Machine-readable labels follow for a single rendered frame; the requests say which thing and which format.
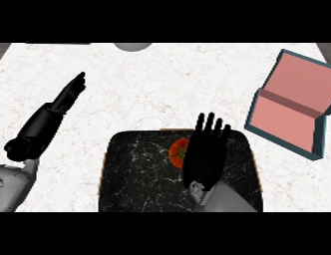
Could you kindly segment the red tomato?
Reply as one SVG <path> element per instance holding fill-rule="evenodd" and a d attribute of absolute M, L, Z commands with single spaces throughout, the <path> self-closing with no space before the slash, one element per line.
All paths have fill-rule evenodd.
<path fill-rule="evenodd" d="M 176 168 L 181 168 L 184 154 L 187 151 L 189 139 L 180 138 L 174 141 L 168 149 L 168 160 Z"/>

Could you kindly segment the black marbled tray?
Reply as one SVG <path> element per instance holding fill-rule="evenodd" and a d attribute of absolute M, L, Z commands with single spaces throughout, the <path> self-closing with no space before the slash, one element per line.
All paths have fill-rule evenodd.
<path fill-rule="evenodd" d="M 102 212 L 190 212 L 193 199 L 183 187 L 181 170 L 173 166 L 168 150 L 190 137 L 189 130 L 137 130 L 110 139 L 99 210 Z M 242 132 L 233 131 L 226 144 L 221 180 L 255 210 L 263 199 L 252 152 Z"/>

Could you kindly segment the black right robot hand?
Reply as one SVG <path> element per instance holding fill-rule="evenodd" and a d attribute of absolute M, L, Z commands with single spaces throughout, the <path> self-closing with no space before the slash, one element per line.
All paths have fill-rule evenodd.
<path fill-rule="evenodd" d="M 184 187 L 190 187 L 196 182 L 201 184 L 201 190 L 210 191 L 220 181 L 229 134 L 230 125 L 223 124 L 214 113 L 208 116 L 198 115 L 181 166 Z"/>

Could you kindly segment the pink teal-edged open box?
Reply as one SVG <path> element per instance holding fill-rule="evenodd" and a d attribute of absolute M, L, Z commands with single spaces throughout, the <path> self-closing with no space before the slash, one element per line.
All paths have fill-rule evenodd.
<path fill-rule="evenodd" d="M 318 160 L 329 115 L 331 64 L 282 49 L 252 97 L 244 128 Z"/>

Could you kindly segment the grey rounded object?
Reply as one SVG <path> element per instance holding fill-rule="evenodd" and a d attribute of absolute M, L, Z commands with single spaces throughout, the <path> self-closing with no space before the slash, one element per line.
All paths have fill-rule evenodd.
<path fill-rule="evenodd" d="M 115 46 L 125 52 L 137 52 L 150 46 L 150 43 L 116 43 Z"/>

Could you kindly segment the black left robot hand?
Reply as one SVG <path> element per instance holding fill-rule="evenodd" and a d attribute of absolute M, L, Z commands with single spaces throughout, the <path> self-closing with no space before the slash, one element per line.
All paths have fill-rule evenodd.
<path fill-rule="evenodd" d="M 5 143 L 4 150 L 13 161 L 37 159 L 44 153 L 63 117 L 85 89 L 85 73 L 81 73 L 63 88 L 56 100 L 45 103 L 31 115 L 17 136 Z"/>

